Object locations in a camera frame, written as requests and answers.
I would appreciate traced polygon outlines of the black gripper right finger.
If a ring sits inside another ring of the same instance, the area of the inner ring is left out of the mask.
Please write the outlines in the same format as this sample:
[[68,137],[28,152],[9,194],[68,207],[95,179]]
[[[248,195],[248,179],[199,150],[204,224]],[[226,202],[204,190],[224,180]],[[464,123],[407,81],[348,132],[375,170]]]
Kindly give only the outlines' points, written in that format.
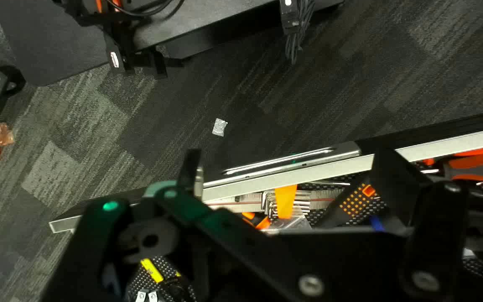
[[392,224],[368,236],[357,302],[483,302],[483,281],[462,268],[483,200],[457,184],[430,182],[393,150],[373,155],[370,184]]

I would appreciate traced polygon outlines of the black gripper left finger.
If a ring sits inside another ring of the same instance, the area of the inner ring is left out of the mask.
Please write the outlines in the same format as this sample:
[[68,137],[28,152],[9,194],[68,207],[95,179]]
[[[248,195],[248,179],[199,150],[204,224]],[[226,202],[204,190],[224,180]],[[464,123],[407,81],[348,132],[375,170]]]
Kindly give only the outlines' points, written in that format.
[[130,222],[127,200],[92,200],[40,302],[122,302],[130,269],[122,264],[117,241]]

